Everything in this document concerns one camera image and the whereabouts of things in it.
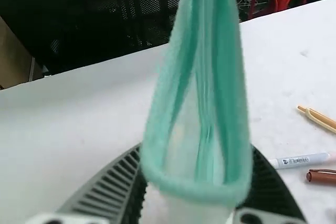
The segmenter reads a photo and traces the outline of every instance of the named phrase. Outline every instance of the white table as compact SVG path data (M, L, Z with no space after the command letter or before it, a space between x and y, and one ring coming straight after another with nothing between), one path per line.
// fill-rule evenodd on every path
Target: white table
M241 25L251 141L267 158L336 151L336 136L296 110L336 118L335 6L320 1ZM164 49L0 92L0 223L55 211L141 141ZM279 173L309 223L335 223L336 188L307 185L307 170Z

